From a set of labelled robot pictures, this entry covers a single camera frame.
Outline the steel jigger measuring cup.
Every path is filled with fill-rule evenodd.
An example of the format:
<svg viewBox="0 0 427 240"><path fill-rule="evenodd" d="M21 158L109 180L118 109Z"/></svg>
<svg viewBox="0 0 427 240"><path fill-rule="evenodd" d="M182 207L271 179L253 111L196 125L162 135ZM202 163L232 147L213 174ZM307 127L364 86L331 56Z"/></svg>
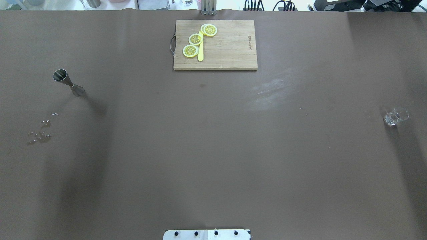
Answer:
<svg viewBox="0 0 427 240"><path fill-rule="evenodd" d="M55 82L59 82L59 83L62 83L62 84L69 86L73 95L76 97L80 97L85 93L85 90L83 87L81 87L77 84L74 84L71 81L70 76L68 75L67 71L64 69L56 70L52 75L52 79Z"/></svg>

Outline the clear glass shaker cup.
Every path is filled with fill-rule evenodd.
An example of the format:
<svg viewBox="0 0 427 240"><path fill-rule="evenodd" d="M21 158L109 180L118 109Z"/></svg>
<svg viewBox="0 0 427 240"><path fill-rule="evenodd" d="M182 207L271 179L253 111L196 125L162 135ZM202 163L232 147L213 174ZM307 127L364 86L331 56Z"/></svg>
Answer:
<svg viewBox="0 0 427 240"><path fill-rule="evenodd" d="M389 127L396 127L399 122L409 119L409 112L406 108L395 107L383 117L384 123Z"/></svg>

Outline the small steel cup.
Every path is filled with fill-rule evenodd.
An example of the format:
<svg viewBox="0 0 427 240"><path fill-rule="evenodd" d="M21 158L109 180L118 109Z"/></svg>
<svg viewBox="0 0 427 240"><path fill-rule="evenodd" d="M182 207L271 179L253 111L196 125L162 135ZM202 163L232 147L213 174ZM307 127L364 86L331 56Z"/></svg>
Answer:
<svg viewBox="0 0 427 240"><path fill-rule="evenodd" d="M101 5L100 0L86 0L86 2L87 2L87 7L90 9L96 9Z"/></svg>

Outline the wooden cutting board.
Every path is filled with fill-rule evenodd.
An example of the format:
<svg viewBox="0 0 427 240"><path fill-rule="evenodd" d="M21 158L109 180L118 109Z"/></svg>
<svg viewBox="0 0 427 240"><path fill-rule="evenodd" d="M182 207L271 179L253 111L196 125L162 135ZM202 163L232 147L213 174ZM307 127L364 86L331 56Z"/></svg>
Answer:
<svg viewBox="0 0 427 240"><path fill-rule="evenodd" d="M189 37L204 24L215 25L215 36L204 37L204 60L183 54ZM258 70L253 20L177 20L175 25L174 70Z"/></svg>

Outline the middle lemon slice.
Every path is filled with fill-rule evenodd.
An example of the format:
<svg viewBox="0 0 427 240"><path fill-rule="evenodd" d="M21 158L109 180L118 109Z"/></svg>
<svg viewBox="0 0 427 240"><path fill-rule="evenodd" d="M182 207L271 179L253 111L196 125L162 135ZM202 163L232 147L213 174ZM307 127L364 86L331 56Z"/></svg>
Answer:
<svg viewBox="0 0 427 240"><path fill-rule="evenodd" d="M200 33L194 33L188 38L188 42L191 45L199 46L204 39L204 35Z"/></svg>

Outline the far lemon slice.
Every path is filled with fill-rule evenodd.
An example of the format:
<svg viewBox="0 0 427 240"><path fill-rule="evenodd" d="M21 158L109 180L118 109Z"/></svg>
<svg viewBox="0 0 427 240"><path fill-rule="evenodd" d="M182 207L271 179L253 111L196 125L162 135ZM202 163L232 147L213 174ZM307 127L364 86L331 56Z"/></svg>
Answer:
<svg viewBox="0 0 427 240"><path fill-rule="evenodd" d="M218 28L213 24L203 24L200 28L201 33L205 36L215 36L218 33Z"/></svg>

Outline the steel tray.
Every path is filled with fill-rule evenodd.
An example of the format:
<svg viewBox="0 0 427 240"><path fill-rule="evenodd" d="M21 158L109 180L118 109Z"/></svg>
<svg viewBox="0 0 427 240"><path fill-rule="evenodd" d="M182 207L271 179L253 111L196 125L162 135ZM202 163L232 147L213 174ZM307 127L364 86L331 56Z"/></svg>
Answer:
<svg viewBox="0 0 427 240"><path fill-rule="evenodd" d="M169 0L137 0L139 10L169 10Z"/></svg>

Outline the aluminium frame post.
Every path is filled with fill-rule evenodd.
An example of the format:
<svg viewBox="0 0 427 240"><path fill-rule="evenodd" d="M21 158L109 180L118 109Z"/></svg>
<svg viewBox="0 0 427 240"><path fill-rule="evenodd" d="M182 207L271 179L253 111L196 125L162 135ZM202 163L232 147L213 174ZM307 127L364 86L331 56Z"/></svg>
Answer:
<svg viewBox="0 0 427 240"><path fill-rule="evenodd" d="M217 15L217 1L200 0L200 13L201 15Z"/></svg>

